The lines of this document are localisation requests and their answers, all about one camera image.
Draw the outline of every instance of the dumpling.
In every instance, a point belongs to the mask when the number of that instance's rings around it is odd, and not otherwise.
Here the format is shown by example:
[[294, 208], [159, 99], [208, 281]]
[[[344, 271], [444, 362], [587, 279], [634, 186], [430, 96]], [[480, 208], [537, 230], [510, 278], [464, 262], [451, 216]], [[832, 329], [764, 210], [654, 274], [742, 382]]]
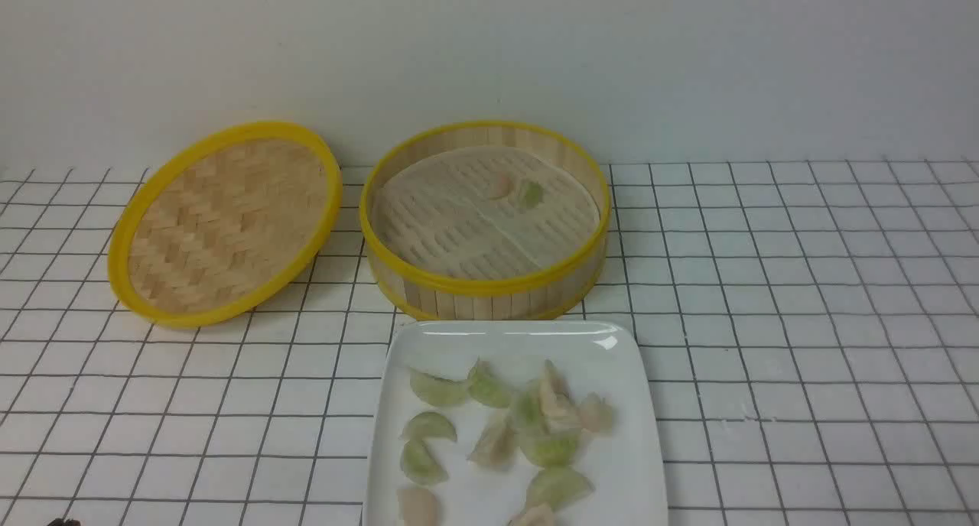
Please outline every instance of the dumpling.
[[513, 456], [513, 430], [510, 417], [497, 411], [486, 422], [476, 448], [469, 454], [469, 461], [489, 469], [501, 470], [508, 466]]
[[524, 508], [549, 505], [556, 512], [594, 491], [591, 482], [572, 468], [545, 468], [528, 485]]
[[469, 398], [465, 381], [443, 379], [417, 369], [411, 370], [409, 384], [415, 396], [432, 407], [455, 407]]
[[568, 386], [551, 360], [546, 360], [538, 386], [541, 393], [541, 411], [549, 421], [560, 427], [578, 425], [577, 410], [568, 396]]
[[422, 411], [412, 417], [402, 431], [402, 439], [444, 438], [455, 442], [455, 427], [443, 414], [436, 411]]
[[521, 435], [520, 450], [528, 461], [545, 468], [569, 466], [581, 443], [581, 431], [565, 430], [554, 434]]
[[431, 456], [428, 447], [421, 440], [405, 442], [402, 450], [402, 472], [415, 484], [433, 485], [448, 480], [448, 473]]
[[490, 371], [490, 364], [482, 359], [476, 360], [469, 370], [469, 396], [480, 404], [489, 407], [507, 407], [512, 397], [510, 387], [506, 386]]
[[525, 509], [520, 515], [514, 516], [507, 526], [554, 526], [555, 520], [550, 506], [543, 504]]
[[419, 485], [398, 489], [398, 508], [405, 526], [438, 526], [441, 522], [438, 499]]
[[520, 434], [543, 434], [546, 432], [545, 418], [541, 413], [541, 393], [538, 381], [529, 384], [528, 389], [517, 394], [510, 404], [510, 418], [513, 428]]
[[581, 427], [588, 432], [605, 434], [615, 424], [615, 408], [606, 404], [593, 391], [578, 405], [577, 416], [581, 419]]

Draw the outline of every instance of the white dumpling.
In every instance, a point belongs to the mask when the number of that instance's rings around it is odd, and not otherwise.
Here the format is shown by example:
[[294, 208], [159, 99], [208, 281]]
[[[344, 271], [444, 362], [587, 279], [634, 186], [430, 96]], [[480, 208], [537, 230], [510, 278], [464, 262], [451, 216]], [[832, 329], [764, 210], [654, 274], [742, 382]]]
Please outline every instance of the white dumpling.
[[504, 411], [497, 411], [486, 422], [476, 448], [469, 454], [469, 461], [485, 468], [501, 470], [510, 463], [514, 446], [510, 416]]
[[545, 360], [538, 390], [541, 412], [552, 426], [570, 428], [578, 425], [577, 410], [569, 397], [568, 386], [551, 360]]
[[581, 401], [577, 416], [581, 419], [581, 427], [588, 432], [605, 434], [615, 423], [615, 408], [592, 391]]
[[398, 508], [405, 526], [438, 526], [441, 521], [438, 499], [419, 485], [406, 485], [398, 490]]

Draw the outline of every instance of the grout line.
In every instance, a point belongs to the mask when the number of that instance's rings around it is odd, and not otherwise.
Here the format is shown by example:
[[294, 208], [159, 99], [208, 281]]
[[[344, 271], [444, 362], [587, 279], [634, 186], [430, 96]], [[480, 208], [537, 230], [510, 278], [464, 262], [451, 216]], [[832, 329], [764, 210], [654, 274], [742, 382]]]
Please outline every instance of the grout line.
[[[649, 166], [649, 179], [650, 180], [653, 179], [653, 167], [651, 165]], [[658, 204], [658, 197], [656, 196], [655, 188], [653, 189], [653, 199], [657, 200], [656, 202]], [[659, 222], [661, 226], [663, 224], [663, 216], [661, 215], [659, 208], [656, 209], [656, 215], [659, 218]], [[670, 248], [665, 246], [665, 242], [663, 248], [665, 250], [665, 253], [667, 254], [667, 259], [669, 259]], [[670, 279], [675, 281], [676, 278], [674, 276], [674, 269], [672, 269], [672, 262], [667, 260], [667, 265], [670, 267]], [[676, 310], [679, 313], [679, 321], [681, 321], [681, 328], [683, 331], [683, 341], [686, 342], [686, 338], [688, 338], [688, 331], [686, 331], [686, 320], [685, 318], [683, 318], [683, 309], [681, 307], [681, 302], [679, 302], [679, 292], [678, 290], [676, 290], [675, 285], [674, 285], [674, 299], [676, 300]], [[717, 476], [717, 464], [714, 463], [714, 445], [713, 443], [711, 443], [711, 433], [707, 431], [706, 415], [704, 414], [704, 403], [700, 398], [700, 387], [697, 384], [697, 372], [693, 366], [693, 352], [690, 352], [689, 346], [686, 347], [686, 359], [688, 359], [690, 363], [690, 375], [693, 378], [693, 388], [697, 394], [697, 407], [700, 410], [701, 427], [704, 429], [704, 440], [707, 443], [707, 454], [709, 454], [709, 456], [711, 457], [711, 473], [714, 475], [714, 490], [717, 490], [717, 504], [720, 505], [721, 507], [720, 519], [724, 523], [724, 526], [728, 526], [727, 511], [724, 510], [724, 495], [721, 494], [720, 492], [720, 477]]]

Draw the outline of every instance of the woven bamboo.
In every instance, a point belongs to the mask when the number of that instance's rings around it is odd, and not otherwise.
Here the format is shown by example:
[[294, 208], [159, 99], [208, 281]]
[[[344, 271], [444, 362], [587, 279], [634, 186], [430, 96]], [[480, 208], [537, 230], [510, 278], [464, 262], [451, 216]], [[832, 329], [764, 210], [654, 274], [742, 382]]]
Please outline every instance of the woven bamboo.
[[[542, 198], [528, 200], [538, 185]], [[388, 154], [361, 229], [379, 286], [421, 320], [560, 316], [605, 258], [608, 187], [560, 135], [517, 123], [438, 128]]]
[[319, 157], [296, 142], [266, 138], [210, 154], [176, 177], [136, 227], [133, 289], [171, 314], [235, 302], [296, 260], [327, 198]]

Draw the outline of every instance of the white tile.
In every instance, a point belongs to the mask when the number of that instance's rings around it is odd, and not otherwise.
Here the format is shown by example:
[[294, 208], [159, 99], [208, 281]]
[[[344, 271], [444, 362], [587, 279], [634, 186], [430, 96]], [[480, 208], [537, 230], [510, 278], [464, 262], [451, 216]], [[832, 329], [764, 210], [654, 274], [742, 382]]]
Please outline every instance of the white tile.
[[129, 379], [118, 411], [160, 412], [167, 407], [167, 401], [174, 390], [176, 379], [138, 377]]
[[749, 207], [744, 212], [752, 231], [792, 231], [792, 222], [785, 209]]
[[910, 382], [955, 382], [958, 376], [944, 349], [896, 349]]
[[697, 390], [707, 419], [742, 421], [745, 417], [755, 417], [748, 383], [699, 383]]
[[710, 208], [710, 206], [741, 207], [737, 188], [734, 185], [697, 186], [695, 189], [697, 199], [700, 200], [700, 206], [705, 208], [704, 212], [707, 212], [707, 208]]
[[31, 230], [21, 242], [18, 253], [58, 253], [69, 230]]
[[671, 283], [670, 262], [667, 258], [626, 258], [630, 283]]
[[807, 385], [812, 413], [822, 421], [849, 421], [867, 418], [857, 388], [852, 384]]
[[870, 423], [821, 423], [819, 434], [833, 463], [883, 463]]
[[184, 375], [203, 377], [227, 377], [231, 374], [238, 349], [232, 345], [207, 345], [197, 343], [184, 366]]
[[704, 426], [693, 421], [658, 421], [663, 459], [706, 461], [710, 459]]
[[380, 377], [388, 358], [387, 345], [346, 345], [340, 350], [337, 375]]
[[61, 516], [67, 507], [66, 499], [18, 499], [10, 507], [10, 524], [43, 524], [52, 516]]
[[[622, 245], [626, 257], [665, 257], [667, 247], [662, 233], [625, 232], [622, 234]], [[610, 255], [618, 255], [618, 248], [610, 240], [608, 243]]]
[[11, 414], [0, 424], [0, 452], [37, 452], [55, 414]]
[[381, 393], [380, 380], [340, 379], [333, 381], [329, 414], [373, 414]]
[[[326, 408], [326, 398], [330, 390], [329, 380], [285, 379], [279, 387], [279, 399], [275, 403], [275, 413], [279, 415], [322, 415]], [[358, 411], [373, 414], [371, 411]]]
[[[707, 234], [704, 233], [670, 232], [665, 234], [665, 241], [671, 257], [710, 257], [711, 255], [711, 244], [707, 241]], [[626, 254], [632, 254], [629, 247], [626, 247]]]
[[804, 258], [762, 258], [762, 264], [772, 285], [812, 282]]
[[28, 377], [12, 411], [59, 411], [74, 377]]
[[245, 334], [246, 342], [287, 343], [293, 339], [298, 313], [255, 313]]
[[297, 343], [338, 343], [342, 334], [343, 313], [305, 311], [298, 317], [295, 339]]
[[891, 470], [908, 508], [962, 509], [962, 501], [945, 467], [892, 466]]
[[762, 428], [755, 421], [707, 421], [714, 460], [767, 461]]
[[762, 422], [772, 461], [824, 463], [819, 435], [814, 423]]
[[921, 411], [929, 421], [976, 421], [975, 407], [972, 407], [965, 389], [961, 385], [919, 385], [912, 384], [915, 397], [921, 404]]
[[857, 181], [861, 183], [894, 183], [896, 179], [891, 173], [888, 164], [882, 161], [868, 161], [868, 163], [850, 163], [853, 168]]
[[905, 376], [890, 349], [844, 349], [854, 379], [870, 382], [903, 381]]
[[676, 294], [683, 313], [726, 313], [724, 292], [717, 285], [678, 285]]
[[613, 164], [612, 178], [616, 184], [652, 184], [646, 164]]
[[861, 286], [821, 285], [826, 310], [830, 313], [873, 313], [873, 306], [866, 290]]
[[924, 423], [877, 423], [880, 448], [892, 463], [940, 463], [935, 442]]
[[128, 498], [143, 467], [143, 456], [95, 456], [81, 481], [78, 497]]
[[933, 317], [935, 327], [942, 341], [949, 346], [979, 346], [975, 334], [979, 329], [979, 317], [971, 316], [940, 316]]
[[303, 526], [357, 526], [360, 520], [360, 505], [309, 504], [305, 509]]
[[51, 343], [41, 356], [35, 374], [73, 375], [81, 372], [92, 349], [91, 343]]
[[186, 417], [169, 415], [160, 425], [160, 433], [153, 442], [152, 453], [183, 453], [198, 456], [203, 453], [210, 434], [213, 417]]
[[839, 508], [828, 466], [776, 466], [776, 478], [787, 508]]
[[255, 457], [205, 457], [191, 497], [195, 499], [244, 499]]
[[639, 349], [646, 377], [651, 381], [693, 380], [688, 349], [682, 347], [646, 347]]
[[979, 508], [979, 466], [954, 466], [951, 474], [962, 490], [965, 504], [969, 508]]
[[753, 388], [762, 420], [812, 419], [801, 385], [766, 383]]
[[268, 414], [277, 384], [274, 379], [231, 379], [221, 414]]
[[822, 184], [822, 195], [830, 206], [867, 205], [860, 188], [853, 184]]
[[623, 231], [656, 231], [661, 229], [660, 216], [654, 209], [618, 209], [619, 229]]
[[[125, 379], [119, 377], [80, 377], [74, 384], [71, 397], [64, 405], [65, 411], [112, 411], [115, 401], [119, 398], [119, 391], [125, 384]], [[164, 391], [158, 397], [165, 401], [169, 396], [169, 391]]]
[[901, 508], [884, 466], [835, 466], [833, 472], [847, 508]]
[[699, 381], [743, 381], [744, 367], [737, 349], [690, 349]]
[[792, 352], [789, 349], [742, 349], [741, 355], [748, 369], [749, 380], [798, 380]]
[[633, 310], [637, 313], [674, 313], [678, 311], [674, 288], [668, 285], [634, 285]]
[[592, 311], [629, 311], [629, 292], [625, 285], [597, 285], [584, 298], [584, 309]]
[[717, 272], [712, 258], [670, 258], [672, 276], [678, 284], [714, 284]]
[[860, 396], [874, 421], [921, 420], [912, 392], [905, 385], [860, 384]]
[[766, 283], [762, 262], [758, 258], [716, 258], [716, 261], [721, 282], [758, 285]]
[[670, 506], [719, 505], [714, 471], [709, 464], [668, 463], [664, 466]]
[[197, 473], [200, 457], [151, 456], [136, 486], [137, 498], [183, 499]]
[[754, 234], [761, 257], [801, 257], [795, 234], [789, 232], [758, 232]]
[[921, 313], [921, 307], [912, 288], [906, 286], [869, 286], [867, 293], [873, 302], [874, 309], [881, 314], [914, 314]]
[[190, 345], [146, 345], [140, 352], [135, 375], [176, 375], [181, 372]]
[[150, 332], [151, 324], [128, 311], [113, 311], [109, 323], [102, 331], [102, 341], [142, 341]]
[[979, 445], [975, 443], [979, 424], [934, 423], [931, 428], [949, 463], [979, 463]]
[[[252, 494], [258, 491], [258, 481], [255, 481], [255, 488]], [[242, 526], [266, 526], [266, 524], [298, 524], [300, 515], [303, 512], [303, 505], [281, 504], [280, 502], [270, 502], [270, 504], [248, 504], [245, 509]]]
[[636, 341], [640, 345], [683, 346], [685, 335], [676, 314], [634, 314]]
[[303, 345], [294, 347], [286, 366], [286, 377], [320, 377], [333, 376], [333, 367], [337, 361], [336, 345]]
[[358, 502], [367, 487], [366, 459], [316, 459], [309, 498]]
[[728, 316], [687, 316], [686, 342], [689, 345], [737, 346]]
[[373, 424], [370, 417], [327, 418], [320, 435], [319, 456], [367, 456]]
[[649, 383], [649, 393], [658, 418], [700, 418], [697, 390], [693, 383]]
[[241, 348], [235, 365], [236, 377], [276, 377], [282, 373], [289, 347], [248, 344]]
[[147, 453], [160, 425], [159, 417], [150, 415], [113, 415], [99, 453]]
[[771, 508], [779, 505], [776, 484], [769, 466], [717, 464], [717, 481], [724, 505], [731, 508]]

